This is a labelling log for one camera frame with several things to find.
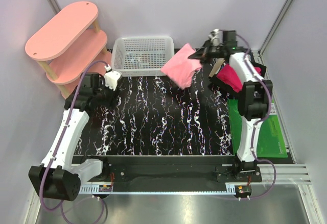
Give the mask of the light pink t-shirt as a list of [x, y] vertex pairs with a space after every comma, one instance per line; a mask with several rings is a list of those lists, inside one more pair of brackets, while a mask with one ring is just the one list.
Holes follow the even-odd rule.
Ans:
[[189, 59], [195, 52], [189, 43], [185, 44], [160, 70], [180, 89], [191, 87], [195, 72], [202, 68], [199, 60]]

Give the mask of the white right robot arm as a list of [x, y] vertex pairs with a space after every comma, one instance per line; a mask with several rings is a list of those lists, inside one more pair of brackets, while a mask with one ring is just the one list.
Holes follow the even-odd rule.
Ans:
[[242, 83], [238, 98], [238, 112], [242, 118], [241, 139], [233, 164], [223, 177], [226, 181], [261, 182], [256, 149], [261, 125], [270, 115], [273, 84], [257, 72], [249, 49], [238, 46], [238, 37], [235, 30], [214, 29], [203, 46], [189, 58], [198, 59], [201, 63], [222, 58], [236, 72]]

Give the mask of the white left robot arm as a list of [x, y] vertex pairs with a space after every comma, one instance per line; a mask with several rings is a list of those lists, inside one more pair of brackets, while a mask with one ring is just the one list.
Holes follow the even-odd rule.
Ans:
[[108, 71], [104, 75], [91, 72], [82, 76], [79, 84], [65, 100], [63, 120], [55, 140], [38, 166], [31, 166], [28, 176], [39, 198], [73, 201], [81, 185], [92, 178], [105, 181], [110, 168], [104, 160], [87, 159], [73, 166], [73, 155], [82, 131], [95, 108], [111, 104], [118, 92], [122, 75]]

